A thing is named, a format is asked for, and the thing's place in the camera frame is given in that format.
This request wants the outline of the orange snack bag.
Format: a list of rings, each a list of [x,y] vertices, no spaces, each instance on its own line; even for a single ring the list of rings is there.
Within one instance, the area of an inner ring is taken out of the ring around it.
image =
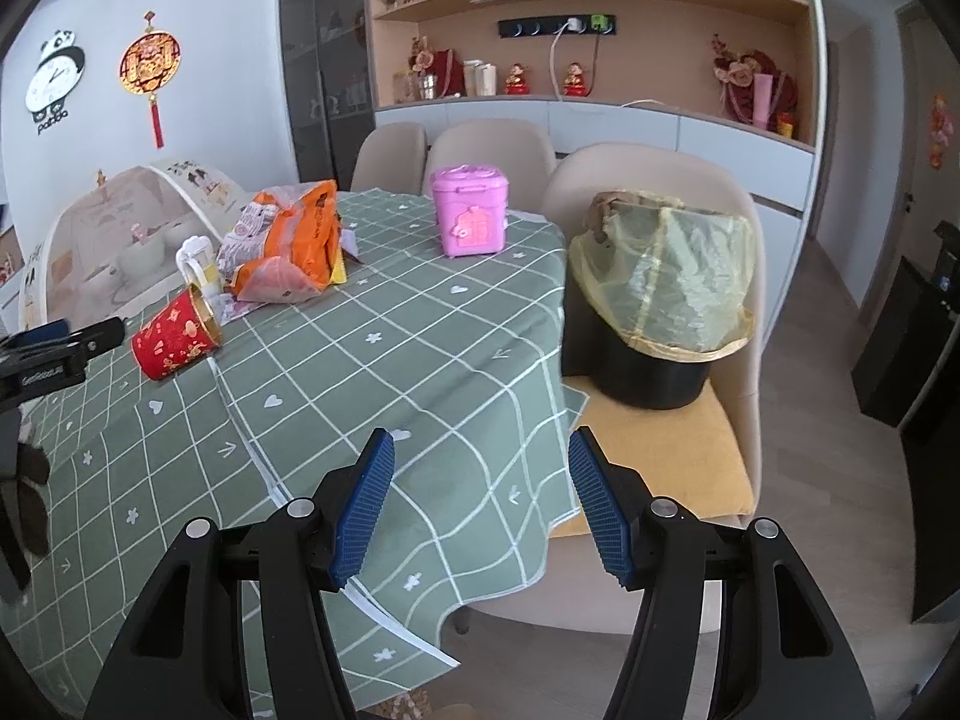
[[[345,284],[337,184],[257,193],[224,236],[218,271],[239,302],[296,304]]]

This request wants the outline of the pink toy trash bin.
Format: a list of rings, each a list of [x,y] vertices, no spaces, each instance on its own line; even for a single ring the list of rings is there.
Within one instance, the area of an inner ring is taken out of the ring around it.
[[[430,193],[446,257],[459,259],[503,250],[509,181],[498,167],[441,167],[431,173]]]

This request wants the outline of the red paper cup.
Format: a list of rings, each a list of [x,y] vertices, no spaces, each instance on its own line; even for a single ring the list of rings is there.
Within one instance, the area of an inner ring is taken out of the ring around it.
[[[130,348],[146,377],[163,380],[222,344],[212,307],[197,286],[189,286],[133,335]]]

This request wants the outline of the white yellow toy cup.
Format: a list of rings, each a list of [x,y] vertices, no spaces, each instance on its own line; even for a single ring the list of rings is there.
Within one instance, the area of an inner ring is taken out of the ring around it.
[[[190,236],[176,252],[176,265],[184,281],[195,286],[206,298],[223,293],[223,281],[217,265],[213,242],[206,236]]]

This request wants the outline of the beige chair with cushion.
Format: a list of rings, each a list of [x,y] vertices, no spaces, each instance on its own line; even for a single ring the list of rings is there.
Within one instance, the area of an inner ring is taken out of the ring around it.
[[[587,209],[606,190],[651,190],[704,210],[758,220],[754,200],[731,172],[688,154],[636,145],[599,143],[571,153],[551,174],[544,215],[565,236],[586,227]],[[760,362],[754,337],[716,362],[693,403],[647,411],[601,394],[586,376],[596,362],[594,314],[570,284],[565,294],[562,371],[589,397],[579,418],[608,460],[633,468],[646,486],[708,522],[743,527],[757,510],[761,481]],[[586,519],[558,525],[548,540],[544,577],[522,592],[477,601],[473,611],[544,628],[626,634],[635,626],[638,595],[604,571]]]

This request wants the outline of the beige chair far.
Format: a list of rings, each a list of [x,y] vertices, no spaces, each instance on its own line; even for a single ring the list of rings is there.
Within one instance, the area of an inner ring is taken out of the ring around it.
[[[420,124],[394,122],[375,128],[359,149],[353,192],[382,188],[416,195],[423,185],[427,153],[427,132]]]

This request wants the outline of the dark glass cabinet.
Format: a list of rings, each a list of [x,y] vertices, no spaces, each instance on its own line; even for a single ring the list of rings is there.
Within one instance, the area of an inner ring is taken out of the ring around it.
[[[374,128],[366,0],[280,0],[280,32],[299,177],[347,190]]]

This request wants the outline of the red doll figurine left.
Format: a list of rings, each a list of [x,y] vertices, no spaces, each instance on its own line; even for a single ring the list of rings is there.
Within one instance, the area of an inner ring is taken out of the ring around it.
[[[506,73],[505,93],[509,96],[527,96],[530,93],[527,70],[521,64],[512,64]]]

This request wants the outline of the red doll figurine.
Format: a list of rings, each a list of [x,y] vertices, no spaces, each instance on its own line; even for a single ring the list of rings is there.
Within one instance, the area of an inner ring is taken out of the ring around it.
[[[505,93],[509,96],[527,96],[530,93],[527,70],[521,64],[512,64],[506,73]]]
[[[566,69],[563,80],[563,96],[565,98],[585,98],[589,94],[586,82],[586,72],[579,62],[571,62]]]

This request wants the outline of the red flower bouquet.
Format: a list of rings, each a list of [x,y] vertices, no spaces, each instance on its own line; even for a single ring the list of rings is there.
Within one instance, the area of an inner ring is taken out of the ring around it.
[[[793,138],[799,107],[796,80],[761,50],[736,52],[717,34],[711,47],[721,106],[732,121]]]

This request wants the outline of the red doll figurine right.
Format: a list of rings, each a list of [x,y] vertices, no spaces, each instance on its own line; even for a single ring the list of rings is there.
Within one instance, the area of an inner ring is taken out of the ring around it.
[[[579,62],[571,62],[566,69],[563,80],[563,96],[565,98],[585,98],[589,94],[586,82],[586,72]]]

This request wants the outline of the wooden shelf cabinet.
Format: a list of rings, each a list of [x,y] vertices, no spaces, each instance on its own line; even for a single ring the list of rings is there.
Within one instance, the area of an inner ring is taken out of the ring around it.
[[[615,36],[501,39],[498,21],[524,16],[617,16]],[[473,119],[524,119],[548,130],[556,153],[601,140],[680,149],[719,164],[760,207],[773,234],[802,236],[817,187],[825,109],[822,0],[368,0],[376,119],[414,121],[431,138]],[[793,138],[732,121],[721,106],[711,39],[761,50],[799,89]],[[416,99],[400,87],[415,43],[451,49],[467,67],[527,70],[530,93]],[[589,94],[565,98],[571,62]]]

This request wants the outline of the black power strip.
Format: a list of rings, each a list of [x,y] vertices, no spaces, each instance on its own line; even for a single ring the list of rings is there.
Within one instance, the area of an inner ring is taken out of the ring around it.
[[[547,15],[524,16],[498,21],[496,31],[501,39],[517,37],[556,36],[615,36],[617,34],[617,16],[612,13],[592,13],[592,15]]]

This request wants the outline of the panda wall clock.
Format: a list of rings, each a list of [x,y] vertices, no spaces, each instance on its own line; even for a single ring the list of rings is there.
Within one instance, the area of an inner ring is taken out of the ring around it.
[[[76,34],[70,29],[57,29],[41,46],[25,94],[26,109],[37,133],[67,117],[65,101],[82,81],[85,67],[85,51],[76,44]]]

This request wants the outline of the red chinese wall ornament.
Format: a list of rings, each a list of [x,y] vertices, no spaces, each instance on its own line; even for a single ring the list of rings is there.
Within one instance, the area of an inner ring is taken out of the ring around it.
[[[176,76],[182,62],[182,47],[172,32],[155,25],[156,13],[143,15],[142,36],[128,44],[119,62],[119,82],[127,93],[143,96],[148,103],[149,123],[156,149],[164,148],[158,93]]]

